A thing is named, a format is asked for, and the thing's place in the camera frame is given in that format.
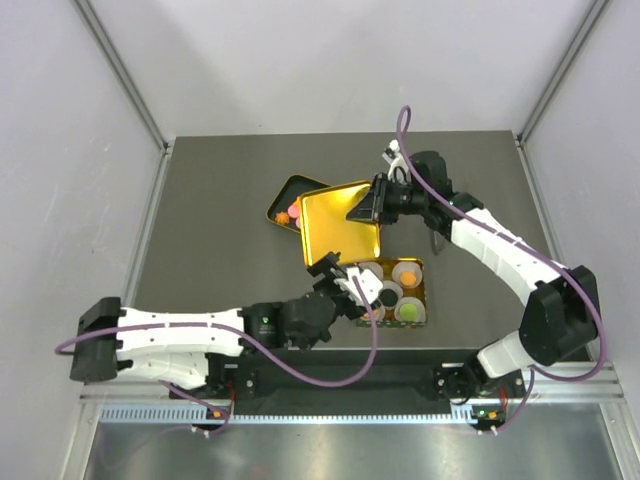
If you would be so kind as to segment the gold tin lid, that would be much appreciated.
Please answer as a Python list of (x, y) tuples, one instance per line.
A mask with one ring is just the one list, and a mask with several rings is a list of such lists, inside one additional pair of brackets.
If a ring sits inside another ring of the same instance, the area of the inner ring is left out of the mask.
[(339, 253), (342, 264), (376, 259), (381, 253), (380, 228), (376, 224), (347, 219), (366, 196), (371, 183), (327, 187), (299, 197), (302, 255), (306, 266), (329, 252)]

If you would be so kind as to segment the gold cookie tin box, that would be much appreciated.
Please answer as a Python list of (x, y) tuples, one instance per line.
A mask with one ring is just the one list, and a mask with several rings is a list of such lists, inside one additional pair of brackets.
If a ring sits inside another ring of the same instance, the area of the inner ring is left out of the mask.
[(382, 281), (382, 283), (386, 280), (392, 280), (391, 277), (391, 272), (393, 267), (401, 261), (410, 261), (410, 262), (416, 262), (421, 266), (422, 269), (422, 275), (423, 275), (423, 279), (422, 282), (413, 289), (402, 289), (404, 290), (404, 296), (403, 297), (415, 297), (418, 298), (424, 305), (425, 305), (425, 309), (426, 309), (426, 321), (424, 323), (418, 323), (418, 324), (408, 324), (408, 323), (404, 323), (404, 322), (399, 322), (394, 318), (394, 309), (391, 310), (387, 310), (386, 309), (386, 315), (385, 318), (382, 321), (376, 322), (376, 325), (379, 328), (393, 328), (393, 329), (410, 329), (410, 328), (420, 328), (420, 327), (424, 327), (427, 324), (427, 308), (426, 308), (426, 294), (425, 294), (425, 282), (424, 282), (424, 265), (423, 265), (423, 261), (419, 258), (415, 258), (415, 257), (404, 257), (404, 258), (378, 258), (373, 260), (373, 262), (377, 262), (379, 263), (383, 270), (384, 270), (384, 280)]

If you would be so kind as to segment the green round cookie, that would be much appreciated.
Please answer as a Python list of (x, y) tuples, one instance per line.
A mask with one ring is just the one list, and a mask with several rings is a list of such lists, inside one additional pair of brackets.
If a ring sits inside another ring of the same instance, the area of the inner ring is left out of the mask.
[(411, 303), (404, 303), (397, 308), (397, 317), (400, 321), (414, 322), (419, 318), (419, 310)]

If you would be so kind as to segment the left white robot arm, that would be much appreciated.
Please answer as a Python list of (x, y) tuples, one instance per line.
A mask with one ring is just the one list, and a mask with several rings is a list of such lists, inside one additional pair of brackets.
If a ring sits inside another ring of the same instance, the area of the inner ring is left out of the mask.
[(330, 340), (338, 318), (358, 319), (379, 309), (383, 282), (374, 270), (342, 266), (329, 253), (307, 271), (316, 282), (298, 298), (220, 312), (150, 312), (104, 297), (80, 317), (75, 338), (56, 352), (70, 356), (69, 377), (83, 384), (135, 378), (216, 396), (227, 374), (212, 363), (214, 356), (309, 350)]

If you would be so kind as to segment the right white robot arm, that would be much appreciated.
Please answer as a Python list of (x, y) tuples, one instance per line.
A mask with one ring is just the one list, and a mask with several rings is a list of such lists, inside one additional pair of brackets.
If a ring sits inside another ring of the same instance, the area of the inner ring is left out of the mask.
[(388, 171), (374, 177), (347, 220), (391, 225), (402, 215), (419, 216), (487, 267), (524, 306), (516, 331), (483, 347), (458, 369), (466, 395), (490, 395), (504, 376), (552, 366), (600, 338), (597, 282), (589, 269), (569, 269), (540, 255), (478, 199), (455, 191), (439, 153), (405, 157), (401, 143), (393, 140), (383, 157)]

